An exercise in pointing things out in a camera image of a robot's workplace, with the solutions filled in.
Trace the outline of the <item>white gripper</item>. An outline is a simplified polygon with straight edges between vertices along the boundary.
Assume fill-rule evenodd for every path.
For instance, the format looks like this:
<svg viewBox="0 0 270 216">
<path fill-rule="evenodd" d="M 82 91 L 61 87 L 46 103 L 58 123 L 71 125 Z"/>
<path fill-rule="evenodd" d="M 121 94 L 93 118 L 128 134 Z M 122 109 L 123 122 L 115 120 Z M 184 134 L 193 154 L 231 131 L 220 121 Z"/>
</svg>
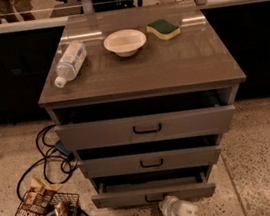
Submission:
<svg viewBox="0 0 270 216">
<path fill-rule="evenodd" d="M 181 200 L 176 196 L 167 195 L 158 204 L 163 216 L 199 216 L 197 204 Z"/>
</svg>

